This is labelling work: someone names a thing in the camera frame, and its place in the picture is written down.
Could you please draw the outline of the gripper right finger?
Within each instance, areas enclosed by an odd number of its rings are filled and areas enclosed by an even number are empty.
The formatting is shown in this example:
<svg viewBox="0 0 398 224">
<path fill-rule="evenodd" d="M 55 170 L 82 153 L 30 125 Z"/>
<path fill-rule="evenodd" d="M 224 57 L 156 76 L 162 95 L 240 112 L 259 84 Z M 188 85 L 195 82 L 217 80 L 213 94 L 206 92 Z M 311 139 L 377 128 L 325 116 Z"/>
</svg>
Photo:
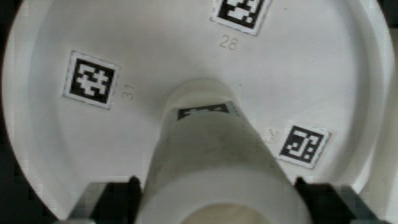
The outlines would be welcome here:
<svg viewBox="0 0 398 224">
<path fill-rule="evenodd" d="M 380 224 L 357 192 L 348 185 L 309 183 L 302 177 L 295 180 L 313 224 Z"/>
</svg>

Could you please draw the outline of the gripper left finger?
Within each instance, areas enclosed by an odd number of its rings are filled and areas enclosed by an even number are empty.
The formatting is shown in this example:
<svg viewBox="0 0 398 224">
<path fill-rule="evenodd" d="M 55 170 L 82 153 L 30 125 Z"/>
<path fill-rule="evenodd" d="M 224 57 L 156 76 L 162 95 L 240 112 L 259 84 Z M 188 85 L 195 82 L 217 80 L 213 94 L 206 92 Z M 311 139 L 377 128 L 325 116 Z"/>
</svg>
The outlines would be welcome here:
<svg viewBox="0 0 398 224">
<path fill-rule="evenodd" d="M 140 180 L 92 182 L 84 190 L 71 213 L 73 224 L 135 224 L 142 199 Z"/>
</svg>

